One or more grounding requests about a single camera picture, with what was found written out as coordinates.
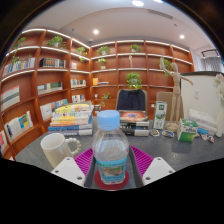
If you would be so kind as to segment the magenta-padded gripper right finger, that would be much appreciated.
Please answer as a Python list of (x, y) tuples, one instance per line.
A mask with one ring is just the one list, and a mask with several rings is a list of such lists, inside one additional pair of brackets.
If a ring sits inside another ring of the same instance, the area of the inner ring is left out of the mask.
[(175, 172), (162, 157), (152, 157), (135, 146), (130, 146), (129, 157), (137, 187), (145, 186)]

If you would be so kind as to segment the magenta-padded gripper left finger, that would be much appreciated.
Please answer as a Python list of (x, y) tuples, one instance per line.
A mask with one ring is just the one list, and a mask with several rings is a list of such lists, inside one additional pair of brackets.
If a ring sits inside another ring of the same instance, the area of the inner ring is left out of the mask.
[(93, 182), (95, 158), (91, 148), (74, 158), (66, 157), (51, 173), (84, 188), (90, 188)]

